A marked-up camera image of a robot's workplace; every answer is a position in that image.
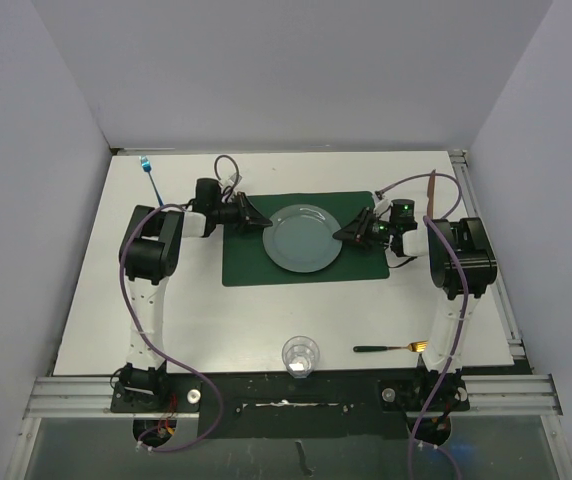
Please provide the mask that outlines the dark green placemat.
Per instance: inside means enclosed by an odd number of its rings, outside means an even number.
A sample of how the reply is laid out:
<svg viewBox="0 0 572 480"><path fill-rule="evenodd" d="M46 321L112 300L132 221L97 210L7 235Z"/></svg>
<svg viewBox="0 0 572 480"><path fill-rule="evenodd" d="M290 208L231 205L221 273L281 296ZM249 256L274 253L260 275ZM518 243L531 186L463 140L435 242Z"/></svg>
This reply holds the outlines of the dark green placemat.
<svg viewBox="0 0 572 480"><path fill-rule="evenodd" d="M382 280L389 277L381 247L363 249L332 238L366 207L367 191L256 195L254 207L272 226L223 227L226 287Z"/></svg>

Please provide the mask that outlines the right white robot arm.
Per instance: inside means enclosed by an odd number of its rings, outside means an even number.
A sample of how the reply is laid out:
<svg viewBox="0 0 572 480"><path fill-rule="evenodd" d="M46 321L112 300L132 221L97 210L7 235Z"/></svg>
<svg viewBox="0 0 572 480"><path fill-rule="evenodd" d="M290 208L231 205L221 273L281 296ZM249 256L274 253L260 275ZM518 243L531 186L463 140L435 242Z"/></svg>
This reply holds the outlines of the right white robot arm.
<svg viewBox="0 0 572 480"><path fill-rule="evenodd" d="M411 395L418 406L435 408L447 396L445 379L462 369L473 311L497 279L497 260L482 220L467 217L452 222L425 216L417 221L412 203L397 202L387 220L365 208L336 230L333 238L365 249L382 246L398 258L428 258L430 278L440 294L421 352L423 367L430 374L413 381Z"/></svg>

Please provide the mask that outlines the grey-blue round plate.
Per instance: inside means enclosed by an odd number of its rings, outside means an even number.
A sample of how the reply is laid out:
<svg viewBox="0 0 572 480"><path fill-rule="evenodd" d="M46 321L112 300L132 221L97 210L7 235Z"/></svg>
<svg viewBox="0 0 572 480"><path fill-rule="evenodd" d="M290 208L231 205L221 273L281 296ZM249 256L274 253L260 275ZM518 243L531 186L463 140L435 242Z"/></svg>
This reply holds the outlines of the grey-blue round plate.
<svg viewBox="0 0 572 480"><path fill-rule="evenodd" d="M278 267L301 274L330 266L342 250L333 234L340 229L335 217L310 204L295 204L278 210L272 226L262 234L265 253Z"/></svg>

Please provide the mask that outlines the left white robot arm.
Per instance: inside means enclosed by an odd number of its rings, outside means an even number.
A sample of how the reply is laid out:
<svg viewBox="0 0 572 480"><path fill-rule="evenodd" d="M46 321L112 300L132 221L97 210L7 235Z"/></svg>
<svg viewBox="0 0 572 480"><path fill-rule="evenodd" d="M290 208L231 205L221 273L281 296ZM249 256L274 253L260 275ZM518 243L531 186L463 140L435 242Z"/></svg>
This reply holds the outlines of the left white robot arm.
<svg viewBox="0 0 572 480"><path fill-rule="evenodd" d="M219 225L261 231L272 225L243 192L228 195L218 180L200 178L185 207L137 205L118 254L120 288L131 314L126 365L118 386L146 410L166 405L169 360L163 352L165 293L184 238L207 238Z"/></svg>

